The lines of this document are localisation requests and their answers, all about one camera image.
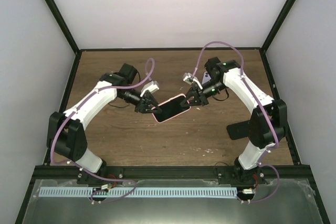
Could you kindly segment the lavender phone case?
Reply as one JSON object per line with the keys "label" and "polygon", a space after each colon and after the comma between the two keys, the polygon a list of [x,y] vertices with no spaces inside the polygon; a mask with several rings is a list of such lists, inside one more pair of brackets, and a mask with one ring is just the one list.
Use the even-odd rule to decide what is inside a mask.
{"label": "lavender phone case", "polygon": [[202,84],[208,82],[211,79],[210,75],[208,74],[208,72],[204,72],[203,74],[203,78],[202,78]]}

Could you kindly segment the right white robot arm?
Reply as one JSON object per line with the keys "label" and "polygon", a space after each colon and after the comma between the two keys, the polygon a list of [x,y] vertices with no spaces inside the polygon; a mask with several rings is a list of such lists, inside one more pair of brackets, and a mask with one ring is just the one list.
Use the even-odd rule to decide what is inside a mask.
{"label": "right white robot arm", "polygon": [[222,90],[232,90],[250,113],[250,119],[228,125],[226,130],[231,140],[248,138],[244,151],[235,159],[233,177],[238,183],[248,182],[262,165],[263,157],[278,148],[286,136],[287,105],[275,100],[259,89],[244,73],[242,65],[235,60],[221,62],[217,57],[205,64],[209,80],[200,83],[191,73],[185,73],[183,81],[190,84],[182,107],[205,106],[208,98]]}

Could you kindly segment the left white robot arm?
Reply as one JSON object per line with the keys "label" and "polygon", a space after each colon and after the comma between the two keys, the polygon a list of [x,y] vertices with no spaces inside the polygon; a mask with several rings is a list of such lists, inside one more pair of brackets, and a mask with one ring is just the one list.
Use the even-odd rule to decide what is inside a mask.
{"label": "left white robot arm", "polygon": [[49,118],[47,147],[50,161],[59,154],[67,162],[82,168],[95,184],[107,180],[106,162],[88,147],[86,128],[92,119],[108,103],[117,98],[134,105],[138,113],[161,113],[153,93],[159,90],[157,81],[146,77],[137,84],[134,78],[138,70],[127,63],[118,72],[103,74],[95,87],[77,104],[64,112],[54,112]]}

